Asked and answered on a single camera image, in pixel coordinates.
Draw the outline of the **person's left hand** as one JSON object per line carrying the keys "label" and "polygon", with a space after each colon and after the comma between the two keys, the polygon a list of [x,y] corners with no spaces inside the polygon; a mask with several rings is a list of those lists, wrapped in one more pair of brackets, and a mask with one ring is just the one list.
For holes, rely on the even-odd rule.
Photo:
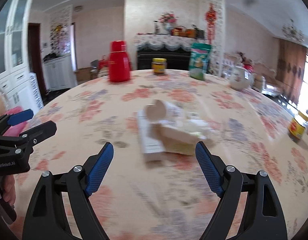
{"label": "person's left hand", "polygon": [[5,202],[13,206],[16,200],[15,179],[13,175],[8,175],[3,178],[3,199]]}

